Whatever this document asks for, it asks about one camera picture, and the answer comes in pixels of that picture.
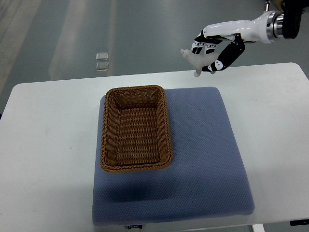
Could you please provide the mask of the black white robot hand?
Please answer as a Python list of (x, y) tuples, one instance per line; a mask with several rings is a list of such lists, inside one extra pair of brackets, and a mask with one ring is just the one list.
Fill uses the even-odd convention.
[(194, 38), (191, 51), (198, 55), (204, 50), (206, 55), (210, 55), (222, 41), (230, 41), (215, 61), (201, 68), (203, 72), (210, 73), (225, 70), (244, 52), (245, 43), (273, 42), (275, 40), (274, 22), (275, 12), (268, 11), (254, 20), (208, 25)]

